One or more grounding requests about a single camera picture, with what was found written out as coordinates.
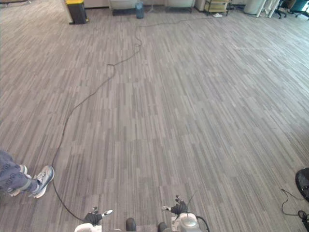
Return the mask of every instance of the yellow lid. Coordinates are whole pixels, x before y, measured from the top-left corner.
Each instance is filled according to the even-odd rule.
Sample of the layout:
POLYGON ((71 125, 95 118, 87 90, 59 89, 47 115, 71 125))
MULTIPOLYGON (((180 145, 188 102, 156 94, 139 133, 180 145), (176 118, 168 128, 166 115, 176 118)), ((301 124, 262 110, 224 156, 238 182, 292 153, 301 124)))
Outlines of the yellow lid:
POLYGON ((81 4, 84 0, 66 0, 66 4, 81 4))

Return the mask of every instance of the pant leg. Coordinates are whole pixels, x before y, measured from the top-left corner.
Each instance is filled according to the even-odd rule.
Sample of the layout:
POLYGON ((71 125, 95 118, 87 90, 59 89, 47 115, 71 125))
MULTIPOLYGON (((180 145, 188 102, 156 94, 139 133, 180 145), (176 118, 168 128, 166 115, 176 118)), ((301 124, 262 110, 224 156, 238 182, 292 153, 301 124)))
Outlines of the pant leg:
POLYGON ((12 157, 0 150, 0 190, 22 189, 34 191, 38 186, 36 180, 28 178, 20 172, 20 166, 13 162, 12 157))

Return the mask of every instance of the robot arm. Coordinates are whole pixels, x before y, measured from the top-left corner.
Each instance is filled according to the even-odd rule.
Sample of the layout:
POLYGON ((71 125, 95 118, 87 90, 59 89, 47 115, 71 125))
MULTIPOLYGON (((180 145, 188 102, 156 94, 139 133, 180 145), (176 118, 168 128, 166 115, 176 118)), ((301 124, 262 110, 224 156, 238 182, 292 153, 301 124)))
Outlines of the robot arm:
POLYGON ((104 214, 99 214, 97 207, 92 209, 83 220, 83 224, 75 228, 74 232, 102 232, 102 226, 98 225, 101 219, 112 213, 112 210, 106 211, 104 214))

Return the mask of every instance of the power cord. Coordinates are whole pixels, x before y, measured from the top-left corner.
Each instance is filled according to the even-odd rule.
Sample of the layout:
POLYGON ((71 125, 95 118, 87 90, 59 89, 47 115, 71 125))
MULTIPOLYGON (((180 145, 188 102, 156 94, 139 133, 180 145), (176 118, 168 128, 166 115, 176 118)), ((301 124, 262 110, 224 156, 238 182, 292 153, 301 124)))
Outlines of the power cord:
POLYGON ((299 216, 299 214, 287 214, 287 213, 285 213, 285 211, 283 210, 283 205, 284 205, 285 203, 287 203, 288 200, 289 200, 289 195, 288 195, 288 194, 290 194, 292 197, 294 197, 295 199, 297 199, 297 200, 299 200, 299 201, 303 201, 304 198, 303 198, 303 199, 298 198, 298 197, 294 196, 293 194, 291 194, 290 192, 288 192, 287 190, 285 190, 285 189, 283 189, 283 188, 281 189, 281 191, 283 191, 283 192, 285 193, 285 195, 287 196, 286 201, 283 202, 282 205, 281 205, 281 211, 283 212, 283 214, 288 215, 288 216, 299 216))
MULTIPOLYGON (((66 128, 67 128, 67 125, 68 125, 68 121, 71 117, 71 115, 73 114, 73 112, 79 107, 81 106, 85 101, 87 101, 90 97, 92 97, 93 95, 95 95, 97 93, 97 91, 102 88, 106 83, 108 83, 111 79, 113 79, 116 75, 116 66, 121 64, 121 63, 124 63, 130 59, 132 59, 133 57, 136 56, 136 54, 138 54, 140 52, 140 49, 141 49, 141 46, 142 46, 142 40, 140 38, 137 37, 137 30, 139 28, 150 28, 150 27, 154 27, 154 26, 159 26, 159 25, 169 25, 169 24, 179 24, 181 22, 186 22, 186 21, 193 21, 193 20, 201 20, 201 19, 212 19, 210 17, 202 17, 202 18, 192 18, 192 19, 184 19, 184 20, 179 20, 177 22, 172 22, 172 23, 157 23, 157 24, 152 24, 152 25, 147 25, 147 26, 137 26, 135 27, 135 39, 137 41, 139 41, 139 43, 135 43, 134 45, 138 48, 136 51, 134 51, 134 53, 129 56, 128 58, 126 59, 123 59, 115 64, 107 64, 107 66, 112 66, 113 67, 113 74, 108 78, 106 79, 105 81, 103 81, 96 89, 95 91, 93 91, 90 95, 88 95, 84 100, 82 100, 79 104, 77 104, 71 111, 70 113, 68 114, 66 120, 65 120, 65 123, 64 123, 64 127, 63 127, 63 130, 62 130, 62 134, 61 134, 61 139, 60 139, 60 143, 59 143, 59 146, 57 147, 57 150, 55 152, 55 155, 53 157, 53 161, 52 161, 52 166, 54 167, 54 164, 55 164, 55 160, 56 160, 56 157, 58 156, 59 154, 59 151, 60 151, 60 147, 62 145, 62 142, 63 142, 63 138, 64 138, 64 135, 65 135, 65 132, 66 132, 66 128)), ((54 190, 55 190, 55 193, 58 197, 58 199, 60 200, 61 204, 63 205, 63 207, 76 219, 80 220, 80 221, 83 221, 83 219, 81 219, 80 217, 76 216, 72 211, 70 211, 68 209, 68 207, 64 204, 63 200, 61 199, 57 189, 56 189, 56 186, 55 186, 55 182, 54 180, 52 181, 53 182, 53 187, 54 187, 54 190)))
POLYGON ((197 218, 197 219, 201 219, 201 220, 205 223, 206 229, 207 229, 209 232, 211 232, 210 229, 209 229, 209 227, 208 227, 208 224, 207 224, 207 222, 206 222, 206 220, 205 220, 204 218, 202 218, 201 216, 196 216, 196 218, 197 218))

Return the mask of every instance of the person's leg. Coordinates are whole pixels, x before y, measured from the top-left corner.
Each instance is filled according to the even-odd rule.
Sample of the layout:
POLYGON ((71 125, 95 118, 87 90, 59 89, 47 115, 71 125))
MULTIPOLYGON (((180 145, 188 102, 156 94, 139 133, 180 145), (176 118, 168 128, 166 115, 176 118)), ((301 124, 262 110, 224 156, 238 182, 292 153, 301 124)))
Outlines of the person's leg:
POLYGON ((54 176, 53 167, 48 165, 31 179, 24 165, 14 163, 12 157, 0 149, 0 190, 9 192, 11 196, 28 191, 34 198, 39 198, 45 194, 46 187, 54 176))
POLYGON ((33 192, 38 187, 38 181, 27 176, 22 165, 13 162, 12 157, 5 151, 0 150, 0 190, 6 192, 20 191, 33 192))

